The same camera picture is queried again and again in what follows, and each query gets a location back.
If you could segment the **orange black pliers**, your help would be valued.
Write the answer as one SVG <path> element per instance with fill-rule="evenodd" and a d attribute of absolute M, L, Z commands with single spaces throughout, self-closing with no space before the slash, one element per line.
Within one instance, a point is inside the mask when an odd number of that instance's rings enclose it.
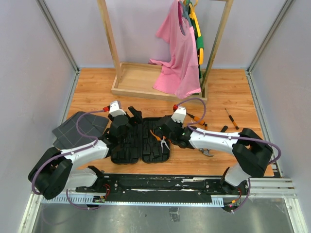
<path fill-rule="evenodd" d="M 170 147 L 168 146 L 167 142 L 166 142 L 166 137 L 163 136 L 162 138 L 157 136 L 152 130 L 150 130 L 150 133 L 153 137 L 156 138 L 156 140 L 160 143 L 161 146 L 161 152 L 163 153 L 163 149 L 164 147 L 166 147 L 168 150 L 170 150 Z"/>

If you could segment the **black plastic tool case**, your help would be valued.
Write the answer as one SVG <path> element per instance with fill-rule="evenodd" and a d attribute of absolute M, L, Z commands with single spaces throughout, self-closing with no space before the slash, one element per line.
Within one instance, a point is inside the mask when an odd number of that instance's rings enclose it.
<path fill-rule="evenodd" d="M 160 142 L 152 135 L 160 117 L 145 117 L 141 124 L 134 126 L 121 143 L 121 150 L 112 155 L 111 162 L 122 164 L 135 164 L 139 160 L 145 163 L 162 163 L 170 158 L 170 142 L 161 146 Z"/>

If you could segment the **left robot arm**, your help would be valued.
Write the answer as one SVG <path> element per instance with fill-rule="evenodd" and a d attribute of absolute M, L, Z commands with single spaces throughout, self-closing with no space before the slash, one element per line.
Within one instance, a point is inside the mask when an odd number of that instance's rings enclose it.
<path fill-rule="evenodd" d="M 75 121 L 75 128 L 80 138 L 87 141 L 80 146 L 66 150 L 51 147 L 45 151 L 28 175 L 32 191 L 51 200 L 61 192 L 80 186 L 99 192 L 104 187 L 103 174 L 90 166 L 84 170 L 79 167 L 95 160 L 114 158 L 127 151 L 126 140 L 132 139 L 132 133 L 143 122 L 142 112 L 133 106 L 129 112 L 121 108 L 119 101 L 113 101 L 101 111 L 108 113 L 110 127 L 101 136 L 87 131 L 80 122 L 89 117 L 96 117 L 98 111 L 81 114 Z"/>

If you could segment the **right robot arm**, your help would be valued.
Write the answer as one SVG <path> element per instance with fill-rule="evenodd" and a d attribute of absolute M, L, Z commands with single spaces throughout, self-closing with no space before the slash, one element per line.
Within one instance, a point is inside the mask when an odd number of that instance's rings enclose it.
<path fill-rule="evenodd" d="M 171 116 L 164 116 L 157 122 L 155 135 L 183 149 L 210 149 L 233 155 L 237 163 L 227 168 L 220 180 L 220 188 L 225 194 L 232 194 L 249 178 L 264 176 L 273 149 L 253 130 L 244 128 L 240 133 L 217 133 L 185 127 L 186 113 L 184 107 L 176 106 Z"/>

